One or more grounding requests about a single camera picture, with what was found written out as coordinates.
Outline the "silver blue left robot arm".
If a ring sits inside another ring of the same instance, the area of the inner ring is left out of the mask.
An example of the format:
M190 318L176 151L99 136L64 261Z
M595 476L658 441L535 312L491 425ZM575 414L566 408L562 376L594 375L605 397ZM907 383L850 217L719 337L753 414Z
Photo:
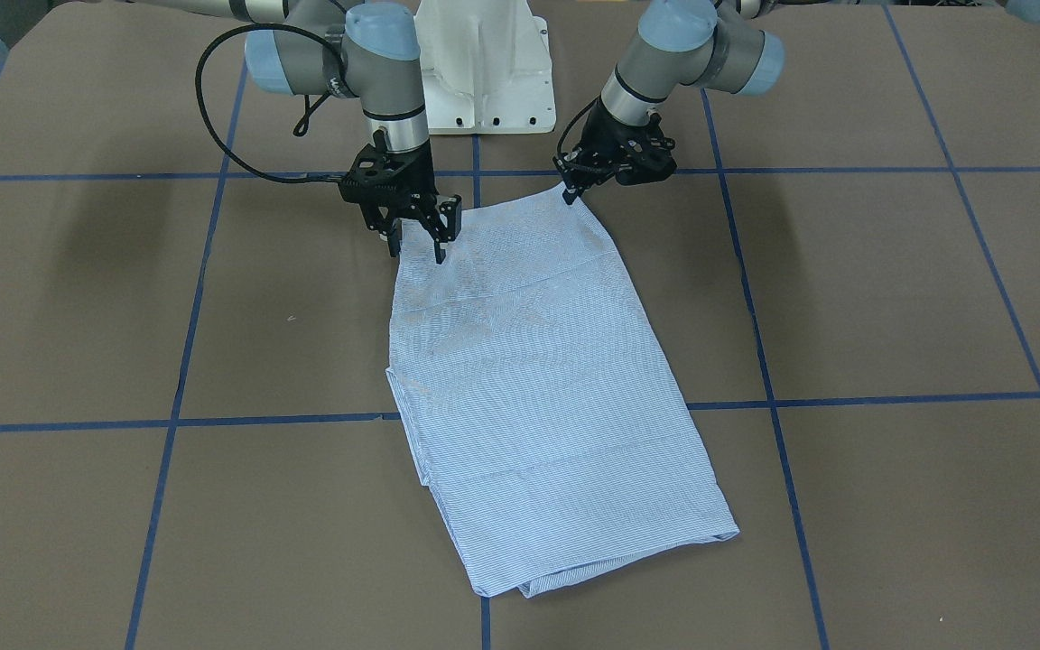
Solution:
M676 173L674 90L726 99L701 135L729 176L1040 173L1040 1L653 1L557 149L562 200Z

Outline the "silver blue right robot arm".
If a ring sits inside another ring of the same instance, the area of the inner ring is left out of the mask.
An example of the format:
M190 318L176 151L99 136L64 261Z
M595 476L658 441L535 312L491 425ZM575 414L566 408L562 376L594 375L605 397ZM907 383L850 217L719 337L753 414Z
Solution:
M432 239L436 262L444 262L460 233L462 198L436 188L413 14L389 1L173 1L171 8L237 21L200 54L193 81L202 123L229 161L265 181L338 186L391 256L400 255L404 223L416 222ZM208 115L205 69L224 42L239 36L248 73L260 89L304 99L293 135L305 135L327 99L357 100L367 144L347 172L261 172L223 139Z

